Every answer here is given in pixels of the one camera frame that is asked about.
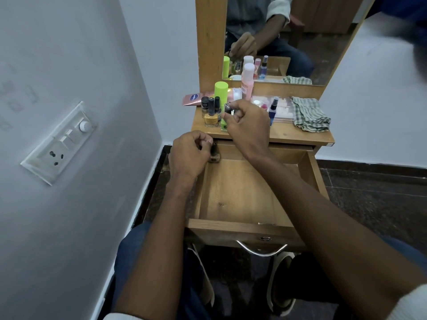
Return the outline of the person's right hand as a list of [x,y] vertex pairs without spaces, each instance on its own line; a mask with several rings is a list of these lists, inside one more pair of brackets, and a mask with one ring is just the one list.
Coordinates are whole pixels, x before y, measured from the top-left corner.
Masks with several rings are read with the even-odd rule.
[[264,157],[270,157],[270,119],[268,113],[253,103],[240,99],[231,102],[231,106],[237,110],[239,122],[228,134],[232,138],[237,149],[249,162],[258,161]]

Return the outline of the person's left hand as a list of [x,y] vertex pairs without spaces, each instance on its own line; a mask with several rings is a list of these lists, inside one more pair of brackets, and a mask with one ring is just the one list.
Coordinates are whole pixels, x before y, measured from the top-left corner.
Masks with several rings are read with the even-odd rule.
[[199,149],[200,138],[212,137],[194,130],[173,141],[169,154],[170,176],[172,182],[180,187],[191,189],[210,159],[210,150]]

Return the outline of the person's right forearm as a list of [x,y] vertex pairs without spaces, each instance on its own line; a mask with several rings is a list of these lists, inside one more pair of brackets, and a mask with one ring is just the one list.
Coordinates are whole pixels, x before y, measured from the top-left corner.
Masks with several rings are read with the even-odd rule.
[[418,265],[289,171],[268,148],[245,158],[360,320],[427,320],[427,276]]

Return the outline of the person's left forearm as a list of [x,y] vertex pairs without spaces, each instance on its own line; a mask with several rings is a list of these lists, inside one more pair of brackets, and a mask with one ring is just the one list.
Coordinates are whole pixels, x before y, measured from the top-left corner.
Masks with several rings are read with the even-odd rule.
[[170,178],[160,209],[109,317],[176,319],[183,276],[185,206],[194,183],[195,178]]

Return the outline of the yellow nail polish bottle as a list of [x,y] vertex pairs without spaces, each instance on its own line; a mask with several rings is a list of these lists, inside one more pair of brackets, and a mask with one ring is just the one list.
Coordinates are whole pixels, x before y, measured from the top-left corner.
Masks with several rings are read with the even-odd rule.
[[207,102],[207,113],[205,113],[205,126],[217,127],[219,124],[219,114],[216,98],[210,97]]

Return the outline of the lime green cylindrical bottle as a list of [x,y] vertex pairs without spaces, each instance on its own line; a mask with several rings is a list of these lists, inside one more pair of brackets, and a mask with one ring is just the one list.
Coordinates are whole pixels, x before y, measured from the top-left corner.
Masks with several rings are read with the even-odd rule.
[[220,98],[220,108],[224,109],[225,103],[228,100],[228,84],[225,81],[218,81],[214,85],[214,97]]

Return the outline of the pink squeeze tube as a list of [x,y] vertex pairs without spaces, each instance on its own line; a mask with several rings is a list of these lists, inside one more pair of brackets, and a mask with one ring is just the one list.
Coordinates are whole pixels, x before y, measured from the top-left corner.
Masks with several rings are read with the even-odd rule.
[[204,98],[209,98],[211,94],[205,92],[193,93],[185,95],[182,100],[182,106],[202,106]]

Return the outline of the pink bottle with white cap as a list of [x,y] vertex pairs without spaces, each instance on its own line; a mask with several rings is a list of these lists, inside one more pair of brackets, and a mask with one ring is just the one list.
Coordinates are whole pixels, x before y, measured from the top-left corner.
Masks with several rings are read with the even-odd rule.
[[244,65],[241,74],[242,99],[247,101],[250,101],[252,98],[252,91],[254,86],[254,69],[254,64],[247,63]]

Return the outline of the clear plastic nail box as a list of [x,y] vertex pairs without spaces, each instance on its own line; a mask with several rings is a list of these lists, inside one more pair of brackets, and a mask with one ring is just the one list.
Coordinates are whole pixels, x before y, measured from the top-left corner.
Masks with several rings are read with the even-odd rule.
[[277,100],[277,106],[275,113],[270,114],[271,124],[274,122],[278,123],[293,123],[296,119],[295,110],[290,98],[280,98],[277,96],[252,96],[251,102],[258,107],[263,108],[267,112],[270,112],[273,102]]

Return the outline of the wooden dressing table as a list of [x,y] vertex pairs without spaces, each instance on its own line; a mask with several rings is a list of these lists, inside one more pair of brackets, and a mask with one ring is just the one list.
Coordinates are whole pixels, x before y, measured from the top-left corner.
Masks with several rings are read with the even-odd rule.
[[[199,86],[201,92],[211,93],[222,77],[220,56],[224,54],[227,0],[195,0]],[[195,110],[191,130],[200,130],[216,139],[231,140],[220,127],[205,126],[201,108]],[[274,122],[270,129],[269,148],[278,160],[329,199],[315,154],[322,146],[335,143],[331,132],[310,133],[291,123]]]

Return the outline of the green checked cloth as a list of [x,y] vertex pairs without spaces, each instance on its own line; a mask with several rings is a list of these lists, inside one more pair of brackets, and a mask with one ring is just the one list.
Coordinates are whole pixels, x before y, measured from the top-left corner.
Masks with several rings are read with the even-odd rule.
[[322,111],[315,98],[291,97],[295,112],[294,126],[310,133],[322,133],[330,130],[331,118]]

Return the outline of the mirror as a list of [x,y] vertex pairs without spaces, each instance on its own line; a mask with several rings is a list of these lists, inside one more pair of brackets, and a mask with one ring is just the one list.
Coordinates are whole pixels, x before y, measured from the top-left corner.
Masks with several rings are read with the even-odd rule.
[[326,85],[366,11],[365,0],[227,0],[225,55],[241,80]]

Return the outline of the white shoe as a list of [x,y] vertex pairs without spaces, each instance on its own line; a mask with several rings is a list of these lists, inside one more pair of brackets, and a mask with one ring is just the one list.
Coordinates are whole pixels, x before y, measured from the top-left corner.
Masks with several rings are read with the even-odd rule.
[[278,317],[287,316],[296,299],[290,298],[287,293],[289,288],[289,268],[295,254],[291,252],[281,252],[274,255],[269,266],[269,280],[266,290],[266,302],[270,312]]
[[202,303],[207,307],[213,307],[215,302],[215,294],[214,289],[211,285],[210,279],[207,275],[207,272],[205,270],[205,267],[201,261],[201,258],[198,254],[197,248],[195,244],[187,243],[187,248],[193,252],[193,254],[196,256],[198,264],[201,269],[202,277],[199,283],[201,283],[199,291],[199,297],[201,298]]

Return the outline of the blue jeans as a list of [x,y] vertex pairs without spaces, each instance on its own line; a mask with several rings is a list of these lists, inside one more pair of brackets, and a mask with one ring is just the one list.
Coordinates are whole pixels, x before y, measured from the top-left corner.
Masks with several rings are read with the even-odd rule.
[[[113,311],[124,285],[133,270],[151,222],[134,227],[120,242],[115,260],[115,290],[111,310]],[[181,297],[176,320],[211,320],[209,309],[199,297],[202,273],[196,256],[184,243],[183,279]]]

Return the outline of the white wall switch board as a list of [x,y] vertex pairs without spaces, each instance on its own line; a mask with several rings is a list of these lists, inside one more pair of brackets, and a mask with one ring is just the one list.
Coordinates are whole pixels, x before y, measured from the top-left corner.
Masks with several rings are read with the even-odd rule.
[[79,102],[20,165],[52,186],[97,126],[90,107]]

